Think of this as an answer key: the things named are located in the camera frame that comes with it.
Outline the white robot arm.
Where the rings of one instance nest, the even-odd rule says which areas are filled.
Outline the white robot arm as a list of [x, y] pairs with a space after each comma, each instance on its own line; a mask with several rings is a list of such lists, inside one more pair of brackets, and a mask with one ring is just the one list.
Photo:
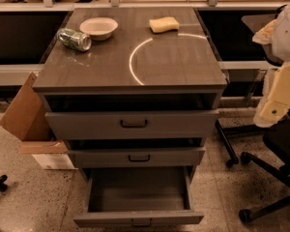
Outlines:
[[260, 128], [276, 124], [290, 109], [290, 2], [275, 20], [252, 38], [258, 44], [272, 44], [272, 53], [283, 64], [265, 75], [263, 98], [258, 103], [253, 123]]

